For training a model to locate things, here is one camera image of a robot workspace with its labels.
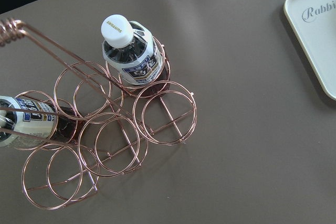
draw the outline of copper wire rack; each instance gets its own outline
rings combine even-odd
[[[165,80],[155,79],[145,86],[128,86],[122,82],[120,75],[117,73],[112,74],[107,62],[105,67],[103,67],[92,61],[85,61],[21,20],[10,18],[0,22],[1,47],[11,41],[24,37],[31,40],[65,67],[64,71],[61,72],[55,81],[53,95],[49,95],[43,91],[30,90],[16,96],[17,98],[24,97],[46,102],[54,106],[54,113],[39,112],[41,114],[56,116],[56,123],[48,138],[0,128],[0,132],[29,137],[30,139],[43,142],[38,147],[20,149],[31,151],[22,169],[22,189],[26,198],[34,206],[41,209],[54,210],[67,207],[93,196],[98,191],[97,184],[100,177],[115,177],[140,168],[148,154],[149,143],[161,145],[185,143],[194,132],[197,122],[194,93],[189,92],[181,84],[170,80],[170,63],[164,45],[156,38],[154,40],[158,46],[162,60],[160,73],[162,71],[167,73]],[[76,62],[71,64],[66,63],[46,45],[58,48]],[[75,79],[79,80],[79,83],[73,91],[72,98],[68,100],[61,98],[59,95],[60,84],[66,84],[66,78],[73,78],[74,76]],[[96,77],[100,77],[107,84],[103,85],[95,79]],[[96,95],[105,101],[103,106],[87,114],[82,114],[80,108],[78,108],[80,99],[78,93],[84,85],[89,86]],[[179,115],[176,115],[176,111],[171,111],[165,100],[169,96],[177,96],[179,101],[183,100],[184,102],[176,102],[175,104],[183,104],[184,108],[187,107],[186,111],[183,111]],[[62,107],[63,104],[71,108],[74,114],[66,113]],[[152,122],[149,123],[147,121],[148,117],[146,115],[151,106],[156,106],[154,112],[156,114],[163,114],[168,121],[155,125],[155,127],[150,126]],[[34,113],[33,110],[14,108],[2,108],[2,110]],[[56,130],[59,117],[75,120],[76,127],[78,129],[81,127],[79,134],[75,135],[74,131],[71,139],[66,143],[50,139]],[[179,123],[185,119],[188,119],[186,123],[187,127],[181,129]],[[117,127],[120,134],[106,136],[104,132],[110,127]],[[175,134],[171,136],[165,135],[164,131],[167,129],[174,131]],[[123,144],[119,145],[113,152],[108,147],[101,147],[102,142],[107,143],[106,145],[108,146],[117,140]],[[60,180],[60,176],[55,179],[54,176],[51,176],[51,170],[56,168],[62,173],[57,159],[62,158],[65,152],[67,155],[71,154],[74,158],[74,171],[71,171],[71,175],[64,175],[64,179]],[[121,154],[126,154],[128,157],[124,158],[125,160],[122,159],[122,161],[119,161],[117,167],[111,167],[109,164]],[[33,159],[38,155],[48,156],[46,166],[42,166],[45,168],[45,183],[30,187],[28,186],[28,184],[31,184],[28,181],[29,166],[32,165]],[[54,200],[43,200],[44,196],[39,196],[39,193],[44,190],[49,190],[48,195],[54,197]]]

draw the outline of plastic bottle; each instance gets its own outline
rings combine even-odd
[[[165,69],[158,77],[164,59],[151,32],[141,24],[115,14],[103,21],[101,33],[105,39],[103,57],[125,81],[132,85],[146,85],[155,78],[167,79]]]
[[[1,107],[35,110],[37,113],[5,111],[1,110]],[[62,107],[62,109],[74,115],[72,109],[64,107]],[[38,111],[55,112],[55,108],[53,105],[43,102],[0,96],[0,128],[48,138],[56,123],[57,116],[40,114]],[[80,131],[81,125],[81,123],[78,124],[77,132]],[[59,116],[56,130],[50,139],[65,143],[69,141],[73,135],[76,135],[75,130],[75,120]],[[32,148],[42,143],[43,141],[40,140],[0,132],[0,147]]]

